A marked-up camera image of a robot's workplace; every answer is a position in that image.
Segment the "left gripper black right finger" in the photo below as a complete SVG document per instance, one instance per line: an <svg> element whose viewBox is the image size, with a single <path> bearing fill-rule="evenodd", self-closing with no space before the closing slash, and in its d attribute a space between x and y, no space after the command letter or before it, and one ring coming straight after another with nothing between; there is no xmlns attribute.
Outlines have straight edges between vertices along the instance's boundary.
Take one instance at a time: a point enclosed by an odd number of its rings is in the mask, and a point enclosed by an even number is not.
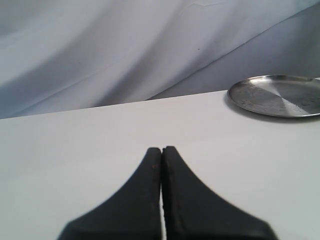
<svg viewBox="0 0 320 240"><path fill-rule="evenodd" d="M267 222L208 188L173 146L162 151L161 190L168 240L277 239Z"/></svg>

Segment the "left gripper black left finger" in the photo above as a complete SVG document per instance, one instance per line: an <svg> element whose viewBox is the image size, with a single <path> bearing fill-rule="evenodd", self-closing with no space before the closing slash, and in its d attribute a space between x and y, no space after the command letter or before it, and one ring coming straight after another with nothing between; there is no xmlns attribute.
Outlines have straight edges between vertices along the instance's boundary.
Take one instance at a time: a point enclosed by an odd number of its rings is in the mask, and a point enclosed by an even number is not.
<svg viewBox="0 0 320 240"><path fill-rule="evenodd" d="M127 182L108 200L70 221L60 240L160 240L161 150L149 148Z"/></svg>

